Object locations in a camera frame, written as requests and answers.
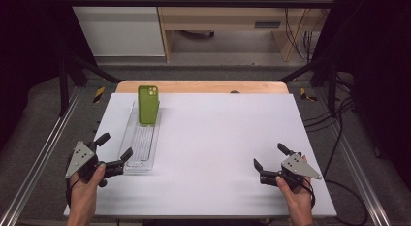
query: smartphone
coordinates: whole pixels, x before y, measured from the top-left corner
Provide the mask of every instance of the smartphone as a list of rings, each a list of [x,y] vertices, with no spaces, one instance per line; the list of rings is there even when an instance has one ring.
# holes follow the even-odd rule
[[[139,122],[141,125],[154,125],[157,119],[159,100],[158,87],[154,85],[139,86]]]

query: white tabletop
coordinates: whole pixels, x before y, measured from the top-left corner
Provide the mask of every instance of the white tabletop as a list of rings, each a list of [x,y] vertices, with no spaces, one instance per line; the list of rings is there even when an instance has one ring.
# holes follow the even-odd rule
[[[118,159],[133,102],[113,93],[96,138],[111,138],[100,160]],[[160,94],[160,134],[151,171],[108,178],[98,189],[96,215],[127,218],[266,218],[288,215],[277,187],[260,184],[256,158],[281,170],[282,143],[305,154],[320,172],[291,94]],[[335,216],[323,180],[311,181],[314,216]]]

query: floor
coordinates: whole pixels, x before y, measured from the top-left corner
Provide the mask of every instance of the floor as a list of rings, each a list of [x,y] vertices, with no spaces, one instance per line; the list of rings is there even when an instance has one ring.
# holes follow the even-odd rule
[[[161,57],[99,57],[97,60],[103,70],[126,80],[273,81],[305,64],[305,60],[297,54],[291,62],[283,62],[275,46],[275,40],[269,32],[215,31],[214,37],[210,38],[207,34],[181,31],[176,33],[173,48],[170,62],[165,62]],[[115,84],[108,83],[91,73],[87,75],[90,81],[86,88],[71,88],[72,93],[80,92],[79,102],[73,109],[73,115],[76,117],[68,118],[64,132],[56,136],[53,152],[47,157],[48,161],[44,164],[39,177],[33,180],[35,185],[33,183],[29,189],[31,195],[22,203],[24,208],[19,213],[18,222],[15,222],[17,225],[64,225],[65,218],[61,213],[65,208],[65,183],[62,177],[69,153],[68,146],[73,145],[79,138],[85,141],[94,138],[110,93],[115,91]],[[313,118],[326,112],[321,103],[326,88],[312,88],[309,84],[311,75],[306,73],[287,83],[290,92],[295,96],[301,118],[306,120],[306,125],[316,121]],[[94,104],[92,99],[100,86],[104,86],[106,90],[100,102]],[[306,97],[301,96],[301,89],[305,90]],[[343,99],[349,97],[346,91],[343,87],[338,88],[338,106]],[[53,79],[35,86],[29,93],[29,99],[21,122],[9,142],[0,151],[0,211],[3,213],[19,193],[18,189],[24,184],[36,159],[45,158],[38,155],[58,120],[58,80]],[[345,142],[361,163],[365,176],[378,197],[378,203],[391,222],[390,225],[411,225],[410,191],[401,183],[391,161],[375,157],[372,141],[354,110],[344,113],[343,124]],[[317,126],[307,126],[307,134],[324,172],[335,144],[333,127],[326,120]],[[356,184],[354,173],[347,163],[344,149],[339,146],[328,177],[344,183],[360,195],[361,186]],[[360,223],[364,219],[363,206],[352,193],[332,183],[329,188],[338,216],[351,223]],[[366,215],[368,219],[364,225],[374,225],[375,219],[369,217],[369,213]],[[318,220],[324,225],[345,225],[333,218]],[[120,222],[120,225],[141,223],[133,220]],[[116,224],[114,220],[107,219],[96,219],[96,223]],[[277,219],[271,225],[288,225],[288,222],[286,218]]]

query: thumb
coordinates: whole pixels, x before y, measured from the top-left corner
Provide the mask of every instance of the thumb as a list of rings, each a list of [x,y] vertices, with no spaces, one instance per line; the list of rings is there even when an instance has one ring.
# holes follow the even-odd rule
[[[275,180],[277,181],[277,186],[280,189],[281,193],[283,193],[287,203],[292,202],[293,192],[291,191],[290,186],[288,186],[287,182],[285,182],[285,180],[280,176],[277,176]]]
[[[88,182],[88,185],[90,185],[92,188],[97,188],[97,185],[99,185],[100,181],[104,177],[105,171],[106,164],[102,163],[99,167],[97,167],[96,171],[93,174],[93,177],[91,177],[91,180]]]

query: black curtain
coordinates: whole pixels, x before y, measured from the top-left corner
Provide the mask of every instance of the black curtain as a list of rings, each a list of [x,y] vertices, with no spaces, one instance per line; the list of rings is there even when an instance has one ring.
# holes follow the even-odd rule
[[[322,54],[353,9],[330,12],[314,58]],[[342,35],[332,61],[337,71],[354,76],[353,96],[364,124],[382,156],[393,161],[409,188],[410,21],[410,0],[365,0]]]
[[[50,24],[37,20],[40,12],[26,4],[44,10]],[[43,0],[0,0],[0,147],[13,133],[30,88],[59,75],[58,45],[44,31],[50,26],[76,55],[97,65],[71,7]]]

